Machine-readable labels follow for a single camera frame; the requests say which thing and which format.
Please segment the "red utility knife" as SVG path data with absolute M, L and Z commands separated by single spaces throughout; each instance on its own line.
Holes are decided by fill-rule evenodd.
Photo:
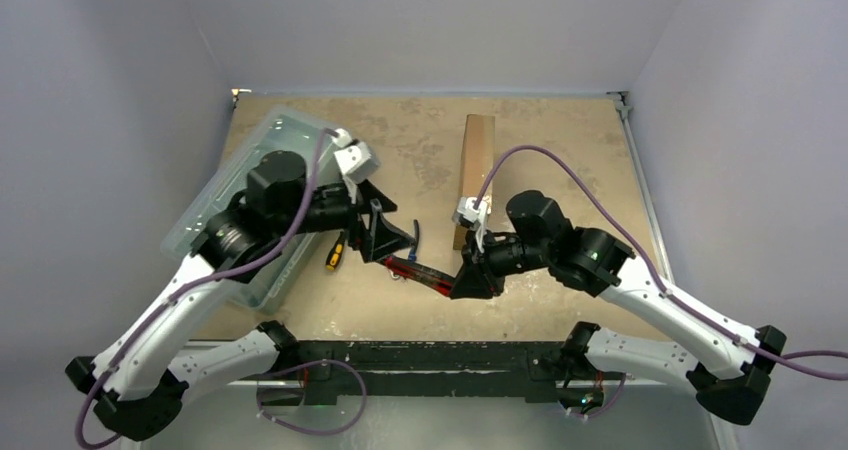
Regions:
M 445 297 L 450 296 L 454 286 L 452 276 L 412 260 L 389 256 L 381 264 L 393 278 L 419 283 Z

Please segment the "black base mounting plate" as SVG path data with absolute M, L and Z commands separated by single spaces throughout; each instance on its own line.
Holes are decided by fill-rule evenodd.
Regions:
M 578 401 L 572 381 L 617 381 L 569 356 L 556 341 L 304 340 L 258 381 L 292 381 L 306 405 L 341 396 L 519 398 L 526 403 Z

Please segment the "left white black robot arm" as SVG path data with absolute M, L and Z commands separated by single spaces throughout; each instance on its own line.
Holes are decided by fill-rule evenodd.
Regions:
M 264 155 L 227 207 L 192 242 L 162 294 L 112 346 L 80 356 L 66 375 L 86 396 L 114 439 L 144 441 L 175 420 L 185 405 L 233 381 L 270 375 L 284 379 L 303 368 L 299 343 L 280 322 L 260 323 L 244 337 L 182 356 L 195 330 L 235 287 L 248 284 L 296 235 L 345 230 L 365 262 L 411 246 L 390 224 L 396 205 L 371 183 L 379 160 L 364 143 L 333 156 L 340 181 L 319 185 L 317 160 L 291 151 Z

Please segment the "yellow black screwdriver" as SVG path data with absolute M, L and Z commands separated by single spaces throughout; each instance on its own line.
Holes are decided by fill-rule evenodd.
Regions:
M 334 272 L 338 269 L 347 244 L 347 232 L 342 230 L 339 232 L 337 238 L 335 239 L 331 249 L 329 250 L 326 259 L 325 259 L 325 269 Z

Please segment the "clear plastic storage bin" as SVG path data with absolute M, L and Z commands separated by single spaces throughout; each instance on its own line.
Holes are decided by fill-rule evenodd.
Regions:
M 160 245 L 162 253 L 174 261 L 182 261 L 208 219 L 224 210 L 231 197 L 246 187 L 248 171 L 263 156 L 288 150 L 310 162 L 320 132 L 337 127 L 313 115 L 275 106 L 236 147 L 168 232 Z M 237 288 L 231 302 L 268 315 L 276 313 L 318 244 L 319 237 L 315 234 L 295 236 L 280 257 L 264 267 L 251 283 Z

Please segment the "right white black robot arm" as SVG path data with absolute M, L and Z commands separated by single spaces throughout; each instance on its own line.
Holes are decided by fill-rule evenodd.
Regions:
M 458 201 L 453 220 L 467 236 L 450 298 L 491 299 L 507 277 L 545 269 L 564 287 L 622 308 L 666 337 L 649 340 L 579 322 L 552 362 L 569 377 L 630 374 L 677 387 L 727 422 L 752 423 L 775 366 L 761 353 L 780 354 L 783 332 L 740 323 L 654 276 L 631 246 L 599 228 L 573 226 L 538 190 L 509 200 L 513 229 L 502 236 L 487 229 L 488 213 L 475 197 Z

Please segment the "blue handled pliers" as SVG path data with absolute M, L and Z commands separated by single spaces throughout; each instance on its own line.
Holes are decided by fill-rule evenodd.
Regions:
M 407 260 L 409 260 L 411 262 L 415 262 L 417 260 L 417 253 L 418 253 L 418 248 L 419 248 L 420 238 L 421 238 L 420 223 L 419 223 L 418 219 L 413 220 L 413 238 L 414 238 L 415 242 L 412 245 L 412 247 L 409 249 L 409 252 L 408 252 L 408 255 L 407 255 Z M 401 275 L 398 275 L 398 274 L 394 273 L 393 271 L 390 271 L 389 274 L 390 274 L 391 279 L 394 280 L 394 281 L 399 281 L 399 280 L 403 279 L 403 277 Z

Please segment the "brown cardboard express box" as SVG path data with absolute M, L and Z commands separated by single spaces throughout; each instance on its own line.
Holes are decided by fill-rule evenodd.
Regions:
M 459 197 L 476 197 L 495 163 L 495 117 L 469 114 L 460 158 Z

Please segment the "aluminium frame rail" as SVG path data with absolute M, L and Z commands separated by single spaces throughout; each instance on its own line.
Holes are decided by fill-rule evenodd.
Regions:
M 729 449 L 663 380 L 620 385 L 556 342 L 302 341 L 183 350 L 144 449 Z

